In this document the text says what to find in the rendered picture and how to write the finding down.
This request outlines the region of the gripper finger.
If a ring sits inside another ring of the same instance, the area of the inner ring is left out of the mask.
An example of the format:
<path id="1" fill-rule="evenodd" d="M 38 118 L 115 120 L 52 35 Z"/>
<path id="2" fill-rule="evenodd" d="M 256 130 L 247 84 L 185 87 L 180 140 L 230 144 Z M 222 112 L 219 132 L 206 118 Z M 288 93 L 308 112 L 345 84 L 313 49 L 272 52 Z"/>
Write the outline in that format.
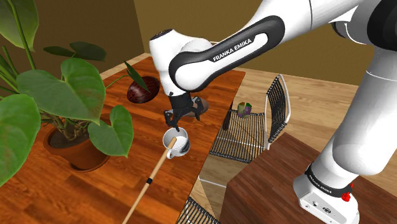
<path id="1" fill-rule="evenodd" d="M 164 111 L 165 122 L 168 126 L 175 128 L 178 132 L 180 131 L 178 127 L 178 121 L 180 119 L 180 115 L 178 113 L 174 113 L 173 110 L 165 110 Z"/>
<path id="2" fill-rule="evenodd" d="M 204 105 L 202 103 L 202 100 L 200 97 L 195 96 L 192 99 L 192 101 L 193 101 L 193 103 L 195 103 L 197 105 L 196 108 L 194 106 L 192 107 L 192 110 L 191 110 L 191 112 L 193 113 L 192 117 L 194 116 L 197 120 L 200 120 L 200 114 L 204 110 Z"/>

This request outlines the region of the brown round object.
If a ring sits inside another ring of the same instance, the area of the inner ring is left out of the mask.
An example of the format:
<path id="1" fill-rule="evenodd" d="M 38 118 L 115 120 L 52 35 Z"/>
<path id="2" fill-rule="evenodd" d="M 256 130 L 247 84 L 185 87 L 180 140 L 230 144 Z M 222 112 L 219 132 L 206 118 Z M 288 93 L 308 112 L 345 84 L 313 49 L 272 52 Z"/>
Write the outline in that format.
<path id="1" fill-rule="evenodd" d="M 209 109 L 209 103 L 204 98 L 200 97 L 200 100 L 202 102 L 203 109 L 200 111 L 199 115 L 202 115 Z M 195 113 L 193 111 L 191 111 L 191 112 L 187 113 L 185 116 L 186 117 L 195 117 Z"/>

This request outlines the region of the white mug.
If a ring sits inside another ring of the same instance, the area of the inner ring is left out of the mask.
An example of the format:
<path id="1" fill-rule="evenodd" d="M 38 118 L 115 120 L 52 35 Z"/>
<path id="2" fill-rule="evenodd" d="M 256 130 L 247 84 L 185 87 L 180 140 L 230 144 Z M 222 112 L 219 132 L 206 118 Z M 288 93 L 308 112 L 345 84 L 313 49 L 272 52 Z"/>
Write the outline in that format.
<path id="1" fill-rule="evenodd" d="M 172 138 L 176 138 L 176 142 L 173 147 L 170 147 L 169 144 Z M 162 142 L 164 147 L 166 148 L 166 157 L 168 159 L 172 159 L 173 157 L 181 157 L 188 153 L 190 149 L 190 140 L 186 130 L 182 127 L 179 130 L 175 128 L 170 128 L 165 132 L 162 138 Z"/>

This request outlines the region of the dark brown striped oval bowl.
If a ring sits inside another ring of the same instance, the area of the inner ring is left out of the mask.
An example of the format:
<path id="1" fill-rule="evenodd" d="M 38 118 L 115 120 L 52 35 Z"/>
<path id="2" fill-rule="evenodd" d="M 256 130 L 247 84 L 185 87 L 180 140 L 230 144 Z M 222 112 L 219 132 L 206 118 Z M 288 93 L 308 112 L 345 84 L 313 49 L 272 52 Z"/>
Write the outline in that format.
<path id="1" fill-rule="evenodd" d="M 143 81 L 148 90 L 139 86 L 135 81 L 131 83 L 127 90 L 127 99 L 136 104 L 142 104 L 154 99 L 160 90 L 160 82 L 152 76 L 144 76 Z"/>

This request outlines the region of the green and purple small object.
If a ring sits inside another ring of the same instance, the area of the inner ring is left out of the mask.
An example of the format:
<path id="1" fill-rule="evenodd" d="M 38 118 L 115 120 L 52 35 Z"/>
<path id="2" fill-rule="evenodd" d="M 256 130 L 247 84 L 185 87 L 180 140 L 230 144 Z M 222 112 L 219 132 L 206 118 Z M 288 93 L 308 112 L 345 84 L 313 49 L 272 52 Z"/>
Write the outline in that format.
<path id="1" fill-rule="evenodd" d="M 240 118 L 247 118 L 250 116 L 252 105 L 248 102 L 241 102 L 237 108 L 237 115 Z"/>

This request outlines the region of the long wooden stick black band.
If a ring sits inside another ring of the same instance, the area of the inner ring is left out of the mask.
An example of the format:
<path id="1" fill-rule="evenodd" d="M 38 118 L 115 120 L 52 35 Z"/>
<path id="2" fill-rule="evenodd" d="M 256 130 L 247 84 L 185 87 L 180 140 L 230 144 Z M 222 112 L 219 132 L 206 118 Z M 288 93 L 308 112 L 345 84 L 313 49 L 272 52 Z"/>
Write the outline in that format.
<path id="1" fill-rule="evenodd" d="M 149 188 L 150 184 L 152 183 L 153 179 L 155 178 L 155 176 L 157 175 L 158 171 L 160 170 L 162 164 L 164 163 L 169 148 L 172 149 L 172 147 L 175 145 L 177 141 L 176 137 L 173 137 L 170 141 L 170 143 L 167 145 L 165 151 L 163 152 L 163 155 L 160 157 L 159 161 L 157 162 L 155 168 L 153 169 L 153 171 L 151 172 L 149 178 L 146 180 L 142 190 L 140 191 L 139 195 L 137 196 L 134 204 L 132 205 L 132 207 L 130 208 L 129 212 L 127 213 L 126 217 L 124 218 L 122 224 L 127 224 L 127 222 L 129 221 L 130 217 L 132 216 L 132 213 L 135 211 L 138 203 L 141 201 L 143 195 L 146 193 L 147 189 Z"/>

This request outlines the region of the dark wooden robot stand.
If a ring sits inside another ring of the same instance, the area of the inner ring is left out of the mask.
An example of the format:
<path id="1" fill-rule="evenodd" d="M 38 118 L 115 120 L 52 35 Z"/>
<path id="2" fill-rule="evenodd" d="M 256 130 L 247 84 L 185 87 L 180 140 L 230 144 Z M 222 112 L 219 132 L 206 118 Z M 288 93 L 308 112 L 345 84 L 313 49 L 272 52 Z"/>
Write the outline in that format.
<path id="1" fill-rule="evenodd" d="M 298 203 L 293 180 L 319 152 L 284 133 L 226 188 L 221 224 L 325 224 Z M 365 178 L 354 180 L 359 224 L 397 224 L 397 197 Z"/>

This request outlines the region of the green plant in terracotta pot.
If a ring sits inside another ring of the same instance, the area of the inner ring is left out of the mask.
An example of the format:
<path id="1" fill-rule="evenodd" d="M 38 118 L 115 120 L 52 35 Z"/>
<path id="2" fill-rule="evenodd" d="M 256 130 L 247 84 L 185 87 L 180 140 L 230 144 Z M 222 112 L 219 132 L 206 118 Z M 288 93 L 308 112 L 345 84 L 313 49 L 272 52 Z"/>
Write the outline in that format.
<path id="1" fill-rule="evenodd" d="M 0 78 L 11 95 L 0 96 L 0 186 L 23 166 L 42 123 L 59 130 L 72 124 L 87 130 L 94 146 L 109 156 L 127 157 L 134 138 L 130 113 L 121 105 L 110 112 L 110 124 L 101 120 L 106 86 L 89 60 L 102 60 L 98 46 L 73 45 L 61 63 L 62 77 L 33 67 L 17 73 L 7 53 L 0 55 Z"/>

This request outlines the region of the reddish wooden table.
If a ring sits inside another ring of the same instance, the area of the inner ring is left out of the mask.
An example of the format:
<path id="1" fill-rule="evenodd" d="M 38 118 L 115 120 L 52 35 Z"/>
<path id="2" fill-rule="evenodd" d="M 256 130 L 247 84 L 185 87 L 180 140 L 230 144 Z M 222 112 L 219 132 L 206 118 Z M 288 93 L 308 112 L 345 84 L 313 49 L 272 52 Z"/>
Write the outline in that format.
<path id="1" fill-rule="evenodd" d="M 43 127 L 26 163 L 0 186 L 0 224 L 175 224 L 243 78 L 243 72 L 229 71 L 200 93 L 208 111 L 199 120 L 179 121 L 190 138 L 189 152 L 165 161 L 139 198 L 164 152 L 163 112 L 171 105 L 163 92 L 145 104 L 129 102 L 131 79 L 125 71 L 110 73 L 104 80 L 103 111 L 119 104 L 130 111 L 134 140 L 129 155 L 111 157 L 91 172 L 74 172 L 63 158 L 45 150 L 51 127 Z"/>

